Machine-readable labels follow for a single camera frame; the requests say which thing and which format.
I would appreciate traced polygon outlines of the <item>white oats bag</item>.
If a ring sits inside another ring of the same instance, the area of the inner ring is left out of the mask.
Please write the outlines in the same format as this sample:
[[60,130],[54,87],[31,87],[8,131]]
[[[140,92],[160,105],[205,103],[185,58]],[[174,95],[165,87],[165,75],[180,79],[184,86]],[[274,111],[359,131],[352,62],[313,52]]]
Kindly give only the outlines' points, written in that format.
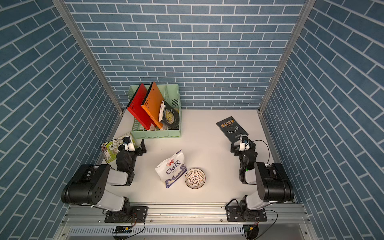
[[170,188],[184,173],[187,172],[185,155],[182,150],[178,151],[170,158],[162,161],[155,171],[161,181],[165,183],[166,188]]

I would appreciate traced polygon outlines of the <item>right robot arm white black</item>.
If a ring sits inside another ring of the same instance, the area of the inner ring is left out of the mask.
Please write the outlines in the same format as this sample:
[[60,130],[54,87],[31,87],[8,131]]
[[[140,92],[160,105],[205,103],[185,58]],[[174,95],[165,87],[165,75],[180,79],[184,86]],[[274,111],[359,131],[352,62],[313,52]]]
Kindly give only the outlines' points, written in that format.
[[248,140],[241,140],[239,145],[232,143],[230,150],[240,160],[240,182],[257,186],[255,193],[245,195],[241,200],[242,213],[260,211],[274,203],[294,200],[294,188],[282,164],[258,162],[256,145]]

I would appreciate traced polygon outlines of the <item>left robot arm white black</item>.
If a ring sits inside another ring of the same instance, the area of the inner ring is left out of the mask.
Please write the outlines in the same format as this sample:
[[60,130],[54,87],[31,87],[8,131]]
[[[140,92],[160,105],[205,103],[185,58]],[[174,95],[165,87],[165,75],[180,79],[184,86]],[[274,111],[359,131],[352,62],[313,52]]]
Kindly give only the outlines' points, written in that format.
[[106,186],[130,186],[135,173],[137,157],[147,152],[145,141],[134,151],[131,138],[123,138],[123,144],[118,147],[116,159],[117,169],[107,165],[84,164],[79,167],[61,193],[65,204],[93,206],[111,213],[131,216],[133,210],[127,197],[118,196],[106,190]]

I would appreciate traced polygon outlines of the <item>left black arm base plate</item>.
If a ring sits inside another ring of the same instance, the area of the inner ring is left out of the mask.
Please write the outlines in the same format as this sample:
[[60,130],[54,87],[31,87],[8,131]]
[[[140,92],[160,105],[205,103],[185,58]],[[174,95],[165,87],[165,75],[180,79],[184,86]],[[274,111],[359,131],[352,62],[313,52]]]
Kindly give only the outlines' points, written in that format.
[[138,223],[145,222],[148,214],[148,206],[134,206],[131,207],[129,213],[124,211],[107,212],[104,222],[105,223]]

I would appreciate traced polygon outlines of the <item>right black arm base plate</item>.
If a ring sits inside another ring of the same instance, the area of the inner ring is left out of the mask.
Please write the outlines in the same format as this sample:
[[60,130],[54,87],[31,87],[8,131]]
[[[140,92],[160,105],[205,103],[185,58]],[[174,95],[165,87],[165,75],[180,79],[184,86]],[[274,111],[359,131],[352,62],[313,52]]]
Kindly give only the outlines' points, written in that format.
[[225,207],[228,222],[266,222],[265,211],[241,211],[239,206],[229,205]]

